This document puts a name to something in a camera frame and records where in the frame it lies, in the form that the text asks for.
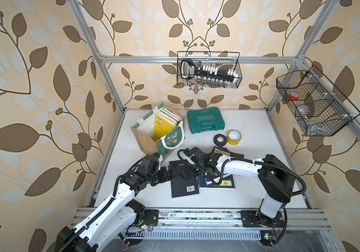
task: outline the bag handle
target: bag handle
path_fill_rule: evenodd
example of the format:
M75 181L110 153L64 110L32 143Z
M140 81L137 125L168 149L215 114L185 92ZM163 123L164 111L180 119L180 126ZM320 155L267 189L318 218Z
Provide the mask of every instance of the bag handle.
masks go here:
M165 142L165 135L162 136L162 138L160 140L162 140L162 145L164 148L168 149L168 150L174 150L176 149L177 147L179 147L180 145L183 144L183 141L184 141L184 129L183 129L183 121L179 122L179 124L177 125L177 127L180 127L181 128L181 134L182 134L182 138L181 138L181 141L180 143L178 143L176 146L173 146L173 147L168 147L166 145L166 142Z

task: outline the yellow tape roll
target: yellow tape roll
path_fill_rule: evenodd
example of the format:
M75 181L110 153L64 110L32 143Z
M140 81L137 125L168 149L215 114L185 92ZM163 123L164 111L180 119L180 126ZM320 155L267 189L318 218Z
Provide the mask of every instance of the yellow tape roll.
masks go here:
M228 144L237 145L240 142L240 139L242 138L242 134L238 132L237 130L231 130L228 133Z

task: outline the black electrical tape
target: black electrical tape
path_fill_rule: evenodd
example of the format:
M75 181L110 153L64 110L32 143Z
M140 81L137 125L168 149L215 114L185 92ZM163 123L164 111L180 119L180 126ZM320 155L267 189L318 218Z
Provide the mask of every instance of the black electrical tape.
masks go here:
M224 146L227 142L228 142L228 139L226 138L225 135L222 135L222 134L217 134L213 138L213 143L218 146Z

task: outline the black wire basket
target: black wire basket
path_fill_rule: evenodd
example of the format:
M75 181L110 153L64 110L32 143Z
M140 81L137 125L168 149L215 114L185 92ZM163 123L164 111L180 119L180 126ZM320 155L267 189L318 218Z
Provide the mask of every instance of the black wire basket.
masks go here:
M238 52L177 52L177 83L238 88L242 81Z
M321 77L330 83L332 91L323 86ZM305 136L332 136L360 115L359 109L315 65L309 71L279 76L277 89Z

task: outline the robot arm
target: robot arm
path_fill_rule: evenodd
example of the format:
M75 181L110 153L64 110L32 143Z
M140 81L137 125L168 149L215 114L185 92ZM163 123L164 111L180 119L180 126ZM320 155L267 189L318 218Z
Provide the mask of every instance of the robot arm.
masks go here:
M180 152L186 154L194 164L185 161ZM264 227L268 227L278 210L290 202L290 197L306 190L304 181L273 155L257 160L239 159L218 153L206 154L197 147L179 150L177 155L187 163L183 170L186 180L194 179L203 173L210 177L211 174L221 175L219 181L212 179L214 184L220 184L225 173L259 179L267 194L254 221ZM101 251L123 229L131 224L141 223L145 207L134 200L134 197L146 188L147 184L155 186L173 179L172 167L160 167L160 163L159 154L146 155L125 174L120 175L112 194L92 214L73 229L65 227L61 230L57 236L55 252ZM303 189L292 193L295 179L301 182Z

